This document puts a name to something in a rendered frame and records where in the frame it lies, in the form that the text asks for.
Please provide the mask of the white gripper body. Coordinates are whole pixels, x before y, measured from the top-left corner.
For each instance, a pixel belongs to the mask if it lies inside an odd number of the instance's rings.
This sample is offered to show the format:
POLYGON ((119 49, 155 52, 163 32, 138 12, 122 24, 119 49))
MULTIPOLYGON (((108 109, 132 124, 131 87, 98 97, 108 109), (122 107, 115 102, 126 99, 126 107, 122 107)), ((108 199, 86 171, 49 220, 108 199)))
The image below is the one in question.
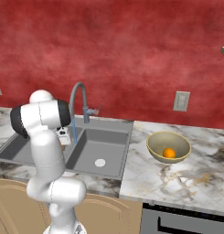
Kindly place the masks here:
POLYGON ((62 145, 70 145, 71 144, 71 140, 70 137, 68 135, 61 135, 59 137, 60 143, 62 145))

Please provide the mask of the grey arched sink faucet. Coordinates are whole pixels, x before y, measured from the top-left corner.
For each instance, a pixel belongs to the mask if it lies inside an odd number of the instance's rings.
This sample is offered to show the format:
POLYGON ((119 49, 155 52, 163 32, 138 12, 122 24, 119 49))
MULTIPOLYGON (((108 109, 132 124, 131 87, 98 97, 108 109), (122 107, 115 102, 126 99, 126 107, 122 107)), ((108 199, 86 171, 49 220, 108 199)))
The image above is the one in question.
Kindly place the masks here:
POLYGON ((77 89, 81 88, 82 91, 82 100, 83 100, 83 106, 82 106, 82 110, 83 110, 83 117, 84 117, 84 122, 85 123, 89 123, 90 122, 90 117, 93 116, 97 116, 100 112, 99 109, 90 109, 88 106, 88 100, 87 100, 87 91, 86 91, 86 87, 84 85, 83 82, 77 82, 70 94, 70 98, 69 98, 69 113, 70 113, 70 118, 73 119, 75 116, 75 110, 74 110, 74 102, 75 102, 75 96, 76 96, 76 92, 77 89))

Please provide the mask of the grey double basin sink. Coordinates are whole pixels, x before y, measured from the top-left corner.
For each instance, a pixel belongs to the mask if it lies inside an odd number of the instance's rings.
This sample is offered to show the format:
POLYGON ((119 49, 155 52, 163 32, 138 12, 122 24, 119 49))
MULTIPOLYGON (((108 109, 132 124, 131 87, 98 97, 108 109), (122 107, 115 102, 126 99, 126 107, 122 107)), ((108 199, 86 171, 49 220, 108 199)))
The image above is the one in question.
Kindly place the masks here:
MULTIPOLYGON (((121 179, 133 122, 90 117, 90 122, 85 123, 81 116, 76 116, 75 125, 77 144, 67 145, 63 152, 66 171, 121 179), (106 165, 97 167, 97 159, 104 159, 106 165)), ((0 162, 34 166, 30 140, 15 133, 1 146, 0 162)))

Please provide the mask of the beige bowl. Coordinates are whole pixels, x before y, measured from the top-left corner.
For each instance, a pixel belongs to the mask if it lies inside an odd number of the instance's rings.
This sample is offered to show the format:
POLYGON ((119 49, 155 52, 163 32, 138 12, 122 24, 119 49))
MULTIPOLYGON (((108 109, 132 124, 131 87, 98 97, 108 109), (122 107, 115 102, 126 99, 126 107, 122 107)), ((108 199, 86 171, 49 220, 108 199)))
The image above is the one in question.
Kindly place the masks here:
POLYGON ((157 161, 164 164, 177 164, 185 160, 191 153, 191 144, 184 136, 174 132, 155 132, 146 139, 146 147, 150 155, 157 161), (166 148, 172 148, 175 158, 163 156, 166 148))

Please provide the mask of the blue water stream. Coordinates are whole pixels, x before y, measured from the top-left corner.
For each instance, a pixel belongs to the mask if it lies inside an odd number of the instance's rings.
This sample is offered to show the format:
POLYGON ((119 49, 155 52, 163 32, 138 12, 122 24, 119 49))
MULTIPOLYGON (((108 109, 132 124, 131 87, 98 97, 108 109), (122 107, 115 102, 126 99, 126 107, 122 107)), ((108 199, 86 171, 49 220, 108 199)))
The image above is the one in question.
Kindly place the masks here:
POLYGON ((71 118, 71 128, 73 132, 73 142, 77 144, 77 133, 76 133, 76 125, 75 125, 75 117, 71 118))

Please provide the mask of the tan cupboard door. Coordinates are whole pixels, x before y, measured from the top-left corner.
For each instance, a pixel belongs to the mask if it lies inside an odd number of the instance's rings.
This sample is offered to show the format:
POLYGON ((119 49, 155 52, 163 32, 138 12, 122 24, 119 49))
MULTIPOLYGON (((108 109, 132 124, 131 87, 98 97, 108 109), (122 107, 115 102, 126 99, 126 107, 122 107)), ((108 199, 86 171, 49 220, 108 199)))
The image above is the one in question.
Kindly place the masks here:
POLYGON ((5 234, 43 234, 50 218, 45 202, 27 195, 27 184, 0 178, 0 218, 5 234))
POLYGON ((87 234, 139 234, 143 203, 88 194, 75 207, 87 234))

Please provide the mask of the orange fruit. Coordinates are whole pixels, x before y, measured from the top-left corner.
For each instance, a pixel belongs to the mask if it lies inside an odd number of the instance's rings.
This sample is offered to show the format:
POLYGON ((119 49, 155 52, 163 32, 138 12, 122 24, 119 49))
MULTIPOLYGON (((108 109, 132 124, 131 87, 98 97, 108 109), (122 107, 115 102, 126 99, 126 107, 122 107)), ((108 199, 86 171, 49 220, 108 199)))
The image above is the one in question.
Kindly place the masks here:
POLYGON ((176 157, 176 152, 172 148, 166 148, 163 151, 163 157, 165 157, 165 158, 175 158, 176 157))

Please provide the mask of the silver dishwasher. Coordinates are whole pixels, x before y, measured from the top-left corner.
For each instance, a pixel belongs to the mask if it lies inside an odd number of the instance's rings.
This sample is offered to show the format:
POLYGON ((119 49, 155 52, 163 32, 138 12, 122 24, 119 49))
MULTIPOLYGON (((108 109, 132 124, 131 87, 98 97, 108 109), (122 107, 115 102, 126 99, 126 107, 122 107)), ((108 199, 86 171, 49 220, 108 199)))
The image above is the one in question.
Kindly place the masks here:
POLYGON ((224 234, 224 217, 143 203, 140 234, 224 234))

